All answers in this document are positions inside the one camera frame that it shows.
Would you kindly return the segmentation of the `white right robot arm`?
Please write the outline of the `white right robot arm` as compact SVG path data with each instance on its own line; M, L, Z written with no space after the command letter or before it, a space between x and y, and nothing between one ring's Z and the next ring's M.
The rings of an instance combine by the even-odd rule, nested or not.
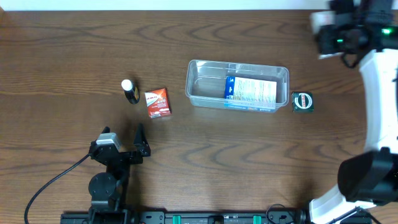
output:
M310 223L368 217L397 201L397 26L392 0L330 1L311 15L321 57L354 55L364 85L367 133L362 154L345 160L336 185L308 206Z

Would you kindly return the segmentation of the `blue Kool Fever box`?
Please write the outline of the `blue Kool Fever box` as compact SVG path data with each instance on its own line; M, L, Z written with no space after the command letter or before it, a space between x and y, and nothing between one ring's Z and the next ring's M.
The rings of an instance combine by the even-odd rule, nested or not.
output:
M227 76L224 106L237 110L271 112L276 109L276 93L276 82Z

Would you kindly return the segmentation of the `white Panadol box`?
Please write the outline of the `white Panadol box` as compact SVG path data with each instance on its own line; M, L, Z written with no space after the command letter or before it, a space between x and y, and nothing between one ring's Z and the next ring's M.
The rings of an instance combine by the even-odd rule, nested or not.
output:
M333 11L320 11L314 12L310 15L310 24L312 28L313 37L317 43L318 48L318 58L324 59L328 57L333 57L336 53L326 53L322 52L320 47L320 29L322 26L333 25L335 23L335 13Z

